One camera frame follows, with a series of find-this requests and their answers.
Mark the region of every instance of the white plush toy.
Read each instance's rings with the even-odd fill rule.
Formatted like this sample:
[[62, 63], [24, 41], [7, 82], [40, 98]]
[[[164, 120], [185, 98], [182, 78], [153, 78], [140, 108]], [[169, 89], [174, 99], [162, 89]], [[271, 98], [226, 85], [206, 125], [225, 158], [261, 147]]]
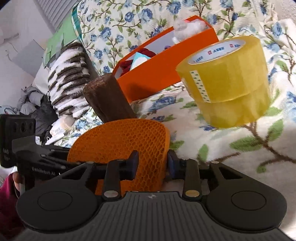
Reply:
[[176, 20], [173, 24], [174, 27], [174, 35], [173, 42], [175, 44], [192, 37], [207, 28], [207, 25], [204, 21], [196, 19], [194, 21], [183, 21], [183, 20]]

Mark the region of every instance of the orange honeycomb cushion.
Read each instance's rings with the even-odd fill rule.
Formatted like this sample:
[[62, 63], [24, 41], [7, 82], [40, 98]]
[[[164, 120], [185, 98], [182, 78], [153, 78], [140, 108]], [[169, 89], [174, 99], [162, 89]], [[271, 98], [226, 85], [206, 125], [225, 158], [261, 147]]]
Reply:
[[[69, 151], [67, 161], [108, 163], [127, 159], [139, 152], [139, 166], [133, 181], [121, 181], [121, 191], [159, 191], [165, 177], [170, 134], [155, 120], [116, 120], [93, 128], [80, 136]], [[96, 194], [102, 193], [103, 180]]]

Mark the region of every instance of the yellow packing tape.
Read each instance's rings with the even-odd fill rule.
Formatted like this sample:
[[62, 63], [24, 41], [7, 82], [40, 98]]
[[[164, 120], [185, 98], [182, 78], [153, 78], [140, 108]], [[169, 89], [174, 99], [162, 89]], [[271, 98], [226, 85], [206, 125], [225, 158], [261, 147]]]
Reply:
[[240, 126], [255, 121], [269, 107], [266, 61], [254, 36], [210, 45], [184, 59], [176, 71], [212, 126]]

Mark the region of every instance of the black device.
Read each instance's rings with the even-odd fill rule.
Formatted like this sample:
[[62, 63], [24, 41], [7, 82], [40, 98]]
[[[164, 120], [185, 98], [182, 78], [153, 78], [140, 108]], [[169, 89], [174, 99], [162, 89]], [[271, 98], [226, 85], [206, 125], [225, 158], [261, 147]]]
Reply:
[[[17, 126], [21, 127], [32, 120], [0, 116], [1, 148], [8, 147], [2, 142], [3, 124], [10, 126], [13, 121], [19, 121]], [[127, 160], [117, 159], [107, 165], [91, 160], [68, 163], [62, 158], [67, 154], [63, 149], [43, 152], [12, 151], [10, 159], [4, 159], [6, 151], [1, 153], [1, 165], [10, 166], [13, 160], [20, 167], [29, 166], [21, 172], [32, 167], [47, 171], [51, 165], [55, 172], [52, 176], [57, 174], [37, 187], [26, 185], [27, 191], [17, 202], [17, 212], [26, 229], [15, 241], [291, 240], [278, 229], [287, 209], [285, 198], [222, 163], [213, 161], [201, 166], [192, 159], [179, 159], [169, 150], [168, 170], [172, 179], [184, 180], [182, 195], [127, 192], [123, 197], [120, 180], [135, 177], [137, 151]], [[44, 179], [50, 177], [47, 172], [26, 173], [38, 178], [40, 174]], [[94, 194], [98, 179], [104, 179], [101, 196]], [[203, 179], [208, 182], [208, 195], [202, 193]]]

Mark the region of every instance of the person's hand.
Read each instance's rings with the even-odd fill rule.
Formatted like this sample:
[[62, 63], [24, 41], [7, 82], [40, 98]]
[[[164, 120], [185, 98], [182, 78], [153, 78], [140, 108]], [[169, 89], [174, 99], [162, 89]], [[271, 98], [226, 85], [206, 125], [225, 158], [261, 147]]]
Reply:
[[22, 183], [22, 176], [18, 172], [12, 174], [12, 179], [15, 182], [15, 187], [20, 191], [20, 183]]

